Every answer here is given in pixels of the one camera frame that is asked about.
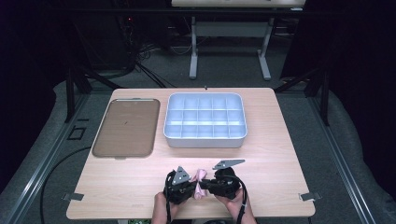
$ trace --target hand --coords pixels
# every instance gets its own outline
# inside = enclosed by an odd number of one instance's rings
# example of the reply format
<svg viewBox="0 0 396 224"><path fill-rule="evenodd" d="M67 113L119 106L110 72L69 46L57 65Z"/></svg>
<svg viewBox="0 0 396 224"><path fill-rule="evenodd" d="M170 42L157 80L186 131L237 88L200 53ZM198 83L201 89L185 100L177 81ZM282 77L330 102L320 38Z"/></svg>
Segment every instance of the hand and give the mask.
<svg viewBox="0 0 396 224"><path fill-rule="evenodd" d="M174 219L180 210L181 204L169 203L171 210L171 218ZM168 219L166 212L166 198L162 192L159 192L154 197L154 209L152 211L151 224L165 224Z"/></svg>
<svg viewBox="0 0 396 224"><path fill-rule="evenodd" d="M230 200L225 197L217 196L215 197L221 202L224 203L225 207L227 208L228 212L230 212L231 216L233 217L233 220L238 219L239 211L242 206L242 201L243 201L243 191L242 189L239 189L235 193L236 197L233 200ZM254 218L253 211L251 210L250 206L250 200L247 197L247 205L245 207L245 214L242 215L242 221L241 224L253 224L257 223L256 219Z"/></svg>

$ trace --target dark background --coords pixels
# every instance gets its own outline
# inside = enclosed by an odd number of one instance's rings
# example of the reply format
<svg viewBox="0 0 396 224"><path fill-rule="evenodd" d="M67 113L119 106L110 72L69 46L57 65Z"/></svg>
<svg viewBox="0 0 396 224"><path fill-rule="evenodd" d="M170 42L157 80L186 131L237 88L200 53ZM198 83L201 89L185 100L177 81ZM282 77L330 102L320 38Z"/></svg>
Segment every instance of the dark background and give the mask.
<svg viewBox="0 0 396 224"><path fill-rule="evenodd" d="M73 55L74 60L88 67L116 69L130 66L133 60L119 33L120 24L114 18L106 22L93 20L93 26L83 23L81 18L59 22L49 19L41 10L41 4L34 0L0 3L0 190L18 169L48 119L56 98L52 89L65 80L71 60L68 56ZM311 9L346 10L353 17L347 21L300 20L282 77L301 76L320 66L328 53L335 53L328 69L331 90L355 123L364 161L380 186L396 198L396 185L392 181L396 179L396 94L393 89L396 38L392 35L396 27L393 13L396 7L390 1L307 1L305 10ZM142 32L166 48L168 34L155 27L163 28L168 21L151 18L141 22L156 24ZM98 24L113 32L107 35L93 29ZM75 38L78 32L83 33L91 46ZM345 43L334 50L332 41L340 33ZM116 52L124 53L117 54L119 58L95 57L96 50L109 45L114 46Z"/></svg>

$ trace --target black cable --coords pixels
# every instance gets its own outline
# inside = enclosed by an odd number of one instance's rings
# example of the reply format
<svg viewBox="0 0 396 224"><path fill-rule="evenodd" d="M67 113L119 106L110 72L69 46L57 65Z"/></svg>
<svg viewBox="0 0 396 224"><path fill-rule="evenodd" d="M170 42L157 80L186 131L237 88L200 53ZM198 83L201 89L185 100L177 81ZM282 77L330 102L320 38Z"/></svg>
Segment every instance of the black cable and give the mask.
<svg viewBox="0 0 396 224"><path fill-rule="evenodd" d="M234 175L218 175L215 177L229 177L232 179L236 179L241 185L242 185L242 193L243 193L243 197L242 197L242 206L241 209L239 210L239 214L238 214L238 219L236 220L236 224L241 224L242 222L242 216L245 214L245 208L247 206L247 200L248 200L248 190L247 187L245 186L244 182L238 177L238 176L234 176Z"/></svg>
<svg viewBox="0 0 396 224"><path fill-rule="evenodd" d="M146 52L150 52L151 50L155 49L155 45L154 44L147 44L146 46L144 46L141 50L140 53L146 53Z"/></svg>
<svg viewBox="0 0 396 224"><path fill-rule="evenodd" d="M158 77L158 78L162 79L164 82L166 82L167 84L169 84L171 87L174 87L174 88L176 87L174 84L170 83L168 80L166 80L165 78L163 78L163 77L161 77L160 75L156 74L155 72L149 70L147 67L145 67L145 69L146 69L147 71L149 71L149 72L150 72L152 75L154 75L155 77Z"/></svg>
<svg viewBox="0 0 396 224"><path fill-rule="evenodd" d="M150 72L146 70L146 67L143 66L141 63L136 63L136 66L138 66L151 80L153 80L157 85L161 88L166 88L165 85L158 80L155 76L153 76Z"/></svg>
<svg viewBox="0 0 396 224"><path fill-rule="evenodd" d="M76 151L74 151L74 152L68 154L68 155L65 156L63 159L61 159L60 161L58 161L58 163L56 163L56 164L51 168L51 170L49 171L49 174L47 175L46 179L45 179L44 182L43 182L43 186L41 187L41 194L40 194L40 217L41 217L41 223L42 223L42 224L45 224L45 221L44 221L44 209L43 209L43 203L44 203L44 190L45 190L45 188L46 188L46 185L47 185L47 182L48 182L48 180L49 180L49 178L50 178L50 175L53 173L53 171L54 171L62 162L64 162L65 160L67 160L69 157L71 157L71 156L73 156L73 155L75 155L75 154L77 154L77 153L79 153L79 152L81 152L81 151L90 149L90 148L91 148L91 147L84 147L84 148L78 149L78 150L76 150Z"/></svg>
<svg viewBox="0 0 396 224"><path fill-rule="evenodd" d="M140 50L139 54L137 55L136 60L141 63L142 61L149 59L151 57L151 49L142 49Z"/></svg>
<svg viewBox="0 0 396 224"><path fill-rule="evenodd" d="M146 66L143 64L140 64L140 69L142 69L148 76L151 76L157 83L159 83L161 88L166 88L165 84L163 84L158 77L151 71L149 70Z"/></svg>
<svg viewBox="0 0 396 224"><path fill-rule="evenodd" d="M171 204L169 203L169 195L168 195L168 188L169 188L169 179L171 178L171 174L169 173L168 176L166 177L165 180L165 198L166 198L166 214L167 214L167 224L170 224L172 222L172 217L171 217Z"/></svg>

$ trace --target white plastic tray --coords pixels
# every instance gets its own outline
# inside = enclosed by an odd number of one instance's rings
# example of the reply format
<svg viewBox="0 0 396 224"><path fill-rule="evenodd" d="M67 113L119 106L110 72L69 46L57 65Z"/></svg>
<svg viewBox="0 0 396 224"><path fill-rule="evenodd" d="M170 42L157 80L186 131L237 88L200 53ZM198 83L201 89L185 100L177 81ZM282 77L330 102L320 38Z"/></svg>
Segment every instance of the white plastic tray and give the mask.
<svg viewBox="0 0 396 224"><path fill-rule="evenodd" d="M170 147L241 147L248 133L242 99L228 92L174 93L163 133Z"/></svg>

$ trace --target wooden table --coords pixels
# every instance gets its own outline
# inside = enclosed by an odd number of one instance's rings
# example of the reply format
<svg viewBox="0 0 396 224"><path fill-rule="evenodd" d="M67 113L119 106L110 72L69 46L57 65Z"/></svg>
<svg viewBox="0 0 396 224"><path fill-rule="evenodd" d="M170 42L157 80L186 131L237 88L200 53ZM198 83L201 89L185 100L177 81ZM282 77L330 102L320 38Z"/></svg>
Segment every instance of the wooden table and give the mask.
<svg viewBox="0 0 396 224"><path fill-rule="evenodd" d="M96 158L86 161L75 193L82 201L71 201L67 217L71 219L151 218L154 195L163 190L166 175L181 165L194 176L206 169L206 178L214 178L211 169L220 160L243 159L235 165L235 174L247 186L256 217L310 217L312 202L299 199L308 187L298 162L276 96L271 89L208 89L207 92L236 92L241 95L247 137L240 148L171 148L163 135L168 97L174 92L205 89L123 89L115 90L111 100L119 98L155 98L161 102L154 149L145 159L116 160ZM189 199L177 218L229 217L213 195L202 200Z"/></svg>
<svg viewBox="0 0 396 224"><path fill-rule="evenodd" d="M261 7L277 8L303 7L305 0L172 0L172 7ZM190 78L196 79L198 67L197 36L240 36L262 37L262 46L257 50L262 76L271 80L271 74L265 59L265 53L271 37L274 19L268 22L224 22L197 21L191 18L191 64Z"/></svg>

